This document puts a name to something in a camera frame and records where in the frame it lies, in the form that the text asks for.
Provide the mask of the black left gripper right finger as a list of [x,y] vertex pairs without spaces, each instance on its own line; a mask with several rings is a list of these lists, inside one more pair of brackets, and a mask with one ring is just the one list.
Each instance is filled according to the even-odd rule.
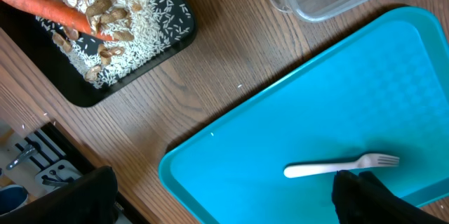
[[395,196],[370,171],[338,171],[332,202],[340,224],[446,224]]

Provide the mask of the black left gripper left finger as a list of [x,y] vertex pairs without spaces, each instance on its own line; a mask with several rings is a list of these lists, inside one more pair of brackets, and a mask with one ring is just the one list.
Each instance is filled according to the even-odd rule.
[[1,217],[1,224],[114,224],[118,194],[116,175],[102,166],[74,182]]

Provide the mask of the white plastic fork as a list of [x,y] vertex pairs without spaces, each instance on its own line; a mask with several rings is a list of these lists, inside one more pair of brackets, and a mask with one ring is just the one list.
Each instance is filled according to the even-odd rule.
[[398,166],[399,162],[399,157],[387,154],[370,153],[362,155],[353,162],[289,165],[285,167],[285,169],[283,170],[283,174],[287,178],[299,178],[324,173],[332,173],[341,170],[393,167]]

